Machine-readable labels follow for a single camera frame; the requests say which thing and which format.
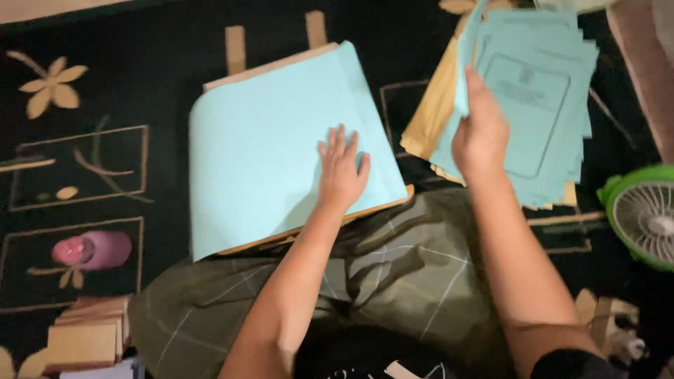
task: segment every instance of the green fan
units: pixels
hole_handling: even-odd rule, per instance
[[[674,166],[611,177],[596,194],[635,259],[674,271]]]

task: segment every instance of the green checkered cloth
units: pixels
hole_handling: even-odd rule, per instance
[[[307,338],[353,324],[443,349],[470,377],[514,377],[464,189],[415,196],[340,232]],[[157,379],[215,378],[278,258],[168,269],[129,305],[131,337]]]

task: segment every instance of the person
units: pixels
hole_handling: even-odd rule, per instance
[[[504,171],[510,127],[497,101],[470,67],[466,80],[470,117],[460,124],[452,153],[472,198],[489,287],[519,376],[619,377],[580,323],[572,296],[526,224]],[[367,184],[370,158],[363,155],[357,169],[357,144],[356,132],[346,143],[343,125],[330,130],[327,144],[319,143],[323,172],[317,205],[257,296],[220,378],[291,378],[307,372],[320,378],[453,377],[441,353],[380,328],[346,330],[309,349],[311,359],[296,361],[342,218]],[[423,369],[415,364],[420,361],[429,364]],[[423,371],[429,368],[432,372]],[[401,370],[412,376],[401,376]]]

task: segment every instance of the pink bottle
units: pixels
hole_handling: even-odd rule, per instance
[[[51,250],[54,261],[82,270],[119,267],[131,254],[131,239],[120,231],[88,231],[59,241]]]

